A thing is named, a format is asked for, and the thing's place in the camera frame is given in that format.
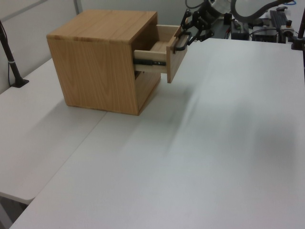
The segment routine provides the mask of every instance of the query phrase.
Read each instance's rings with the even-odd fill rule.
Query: black stand
[[[11,70],[13,71],[14,76],[15,76],[15,83],[12,84],[12,87],[21,88],[22,86],[26,85],[29,81],[22,79],[22,77],[20,76],[20,73],[19,73],[17,65],[15,63],[13,54],[10,51],[9,43],[8,43],[8,40],[7,40],[6,34],[4,32],[4,28],[3,28],[1,21],[0,21],[0,40],[1,40],[1,44],[4,49],[4,52],[6,54],[6,57],[8,58]]]
[[[303,13],[303,18],[301,21],[301,26],[299,30],[299,34],[297,37],[293,37],[293,44],[291,45],[291,49],[293,50],[304,50],[304,44],[305,44],[305,39],[304,37],[304,31],[305,31],[305,10]]]

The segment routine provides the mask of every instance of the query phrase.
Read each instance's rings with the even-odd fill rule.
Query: table surface
[[[12,229],[303,229],[303,56],[208,39],[140,116],[107,113]]]
[[[29,204],[106,112],[68,107],[53,61],[0,95],[0,196]]]

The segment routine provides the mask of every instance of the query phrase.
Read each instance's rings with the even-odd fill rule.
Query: cabinet top
[[[157,12],[86,10],[47,39],[131,43],[148,24],[157,24]]]

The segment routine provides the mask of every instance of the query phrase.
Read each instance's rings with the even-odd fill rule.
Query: open drawer
[[[166,73],[171,83],[186,52],[175,47],[186,44],[186,35],[177,38],[180,26],[149,25],[132,42],[134,70],[150,73]]]

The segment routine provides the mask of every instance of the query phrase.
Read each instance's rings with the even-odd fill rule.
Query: wooden cabinet
[[[173,51],[183,42],[179,29],[158,25],[157,12],[86,10],[51,32],[66,104],[139,115],[161,73],[171,83],[185,56],[186,50]]]

